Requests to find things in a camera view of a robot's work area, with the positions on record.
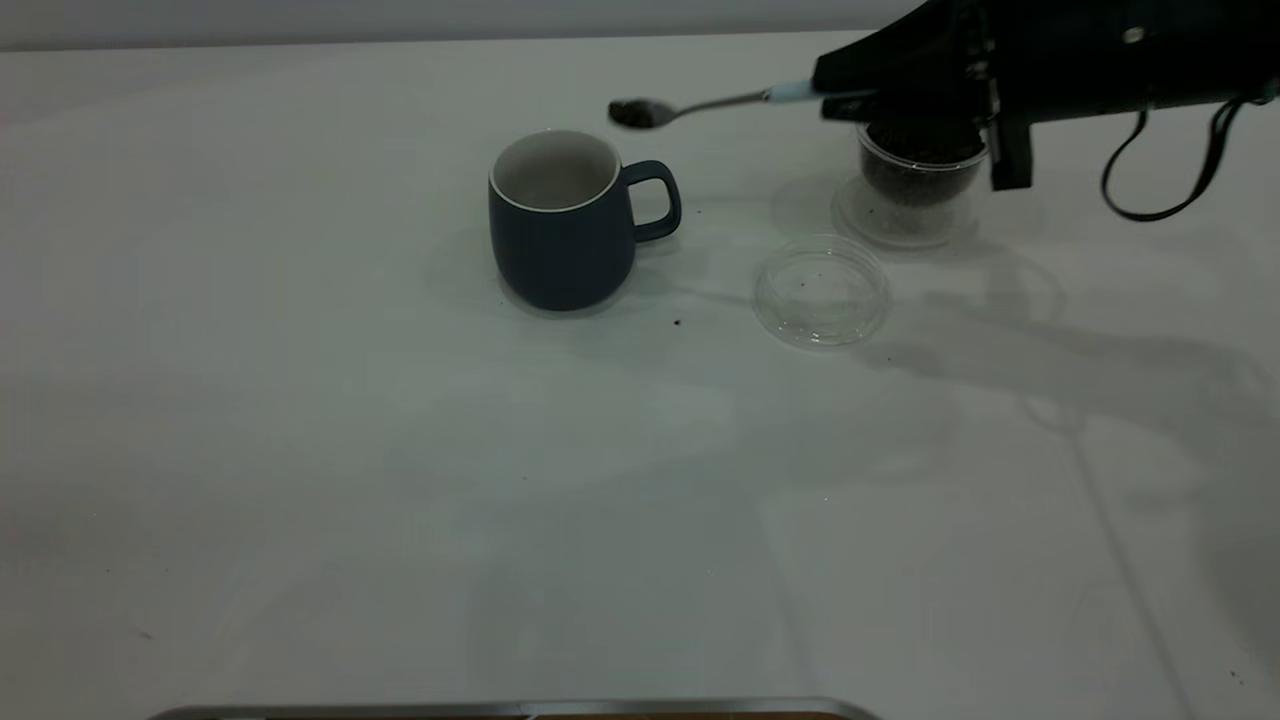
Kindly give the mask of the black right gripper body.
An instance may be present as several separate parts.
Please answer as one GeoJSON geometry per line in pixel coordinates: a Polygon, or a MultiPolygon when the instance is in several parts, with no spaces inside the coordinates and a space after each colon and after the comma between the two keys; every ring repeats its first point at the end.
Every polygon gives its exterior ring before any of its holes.
{"type": "Polygon", "coordinates": [[[964,1],[966,73],[983,108],[995,192],[1033,184],[1030,86],[1038,51],[1034,1],[964,1]]]}

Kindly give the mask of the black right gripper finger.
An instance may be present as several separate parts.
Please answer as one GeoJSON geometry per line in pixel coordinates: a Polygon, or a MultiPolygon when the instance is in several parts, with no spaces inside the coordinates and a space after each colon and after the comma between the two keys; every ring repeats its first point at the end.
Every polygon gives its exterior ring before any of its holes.
{"type": "Polygon", "coordinates": [[[881,91],[873,88],[820,91],[826,120],[858,124],[980,124],[989,118],[989,87],[961,86],[957,92],[881,91]]]}
{"type": "Polygon", "coordinates": [[[941,94],[964,78],[964,1],[925,1],[896,22],[819,56],[818,94],[941,94]]]}

